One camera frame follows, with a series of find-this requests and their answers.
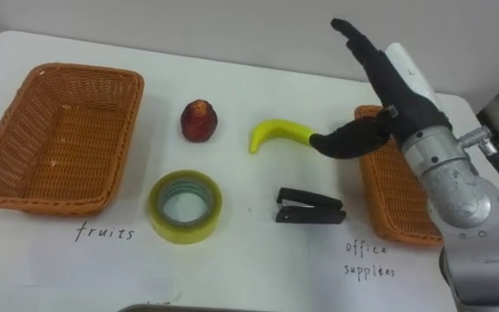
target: yellow tape roll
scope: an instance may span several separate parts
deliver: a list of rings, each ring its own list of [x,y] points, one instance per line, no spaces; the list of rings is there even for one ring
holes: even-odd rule
[[[179,222],[165,213],[168,199],[180,193],[198,195],[207,205],[207,211],[190,222]],[[174,244],[194,244],[206,239],[217,226],[223,198],[211,178],[201,172],[181,170],[161,178],[149,195],[148,209],[153,229]]]

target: red apple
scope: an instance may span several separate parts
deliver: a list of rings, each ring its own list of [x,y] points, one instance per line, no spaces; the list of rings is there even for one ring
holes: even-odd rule
[[[218,118],[213,106],[204,100],[188,104],[180,116],[182,134],[190,142],[205,142],[215,132]]]

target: orange wicker basket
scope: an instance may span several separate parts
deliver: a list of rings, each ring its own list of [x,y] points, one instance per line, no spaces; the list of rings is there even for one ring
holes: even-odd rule
[[[355,118],[381,107],[361,106]],[[360,159],[369,219],[377,236],[410,244],[439,245],[442,237],[426,210],[427,196],[394,140]]]
[[[144,89],[132,71],[50,63],[0,121],[0,208],[86,216],[118,191]]]

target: white table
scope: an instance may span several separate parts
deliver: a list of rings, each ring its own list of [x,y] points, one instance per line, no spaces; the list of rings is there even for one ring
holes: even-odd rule
[[[120,193],[100,216],[47,218],[0,210],[0,311],[114,311],[148,301],[275,311],[453,309],[438,273],[437,249],[391,244],[372,234],[357,160],[327,159],[287,140],[267,142],[257,155],[247,152],[250,130],[263,119],[299,121],[323,133],[351,120],[356,106],[379,103],[367,83],[5,32],[0,117],[29,70],[45,62],[135,70],[146,89]],[[209,101],[219,116],[205,144],[188,143],[179,132],[179,116],[195,99]],[[478,126],[463,99],[439,99],[457,135]],[[471,156],[499,187],[499,176],[479,151]],[[144,202],[160,177],[184,168],[217,181],[224,212],[211,237],[176,246],[152,231]],[[341,198],[349,217],[341,225],[276,224],[281,186]],[[98,229],[133,229],[135,236],[129,245],[98,237],[74,244],[84,221]],[[354,239],[385,247],[387,254],[356,257],[346,252]],[[97,261],[111,269],[102,274]],[[358,283],[356,275],[345,275],[345,265],[373,264],[394,270],[395,277],[369,276]],[[64,273],[55,273],[60,268]],[[86,279],[59,277],[71,270]]]

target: banana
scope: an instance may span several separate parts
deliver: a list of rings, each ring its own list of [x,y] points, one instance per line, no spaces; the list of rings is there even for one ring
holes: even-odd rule
[[[285,138],[309,145],[309,137],[314,131],[298,123],[289,120],[264,120],[260,122],[251,133],[249,152],[257,153],[259,146],[266,140],[274,138]]]

